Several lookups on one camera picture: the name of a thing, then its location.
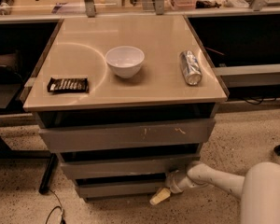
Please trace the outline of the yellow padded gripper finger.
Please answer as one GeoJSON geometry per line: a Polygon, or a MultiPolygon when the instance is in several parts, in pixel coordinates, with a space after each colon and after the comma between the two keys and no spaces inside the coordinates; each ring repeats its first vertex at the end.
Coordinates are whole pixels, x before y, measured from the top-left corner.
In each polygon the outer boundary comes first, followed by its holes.
{"type": "Polygon", "coordinates": [[[158,191],[151,197],[149,202],[152,205],[159,204],[171,196],[171,191],[168,188],[159,188],[158,191]]]}

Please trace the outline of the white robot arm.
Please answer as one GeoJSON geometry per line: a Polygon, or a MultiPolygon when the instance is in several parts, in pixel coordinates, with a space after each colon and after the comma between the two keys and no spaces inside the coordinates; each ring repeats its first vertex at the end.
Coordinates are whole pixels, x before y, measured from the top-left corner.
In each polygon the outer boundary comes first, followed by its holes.
{"type": "Polygon", "coordinates": [[[165,186],[150,199],[156,205],[172,193],[217,187],[241,200],[241,224],[280,224],[280,164],[262,162],[252,166],[245,175],[225,173],[194,161],[186,169],[166,176],[165,186]]]}

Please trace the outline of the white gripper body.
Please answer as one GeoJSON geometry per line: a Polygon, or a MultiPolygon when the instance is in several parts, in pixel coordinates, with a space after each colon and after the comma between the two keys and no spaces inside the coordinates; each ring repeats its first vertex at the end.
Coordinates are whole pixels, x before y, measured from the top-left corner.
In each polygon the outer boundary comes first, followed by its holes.
{"type": "Polygon", "coordinates": [[[182,193],[187,189],[187,176],[185,172],[173,171],[166,176],[165,187],[173,194],[182,193]]]}

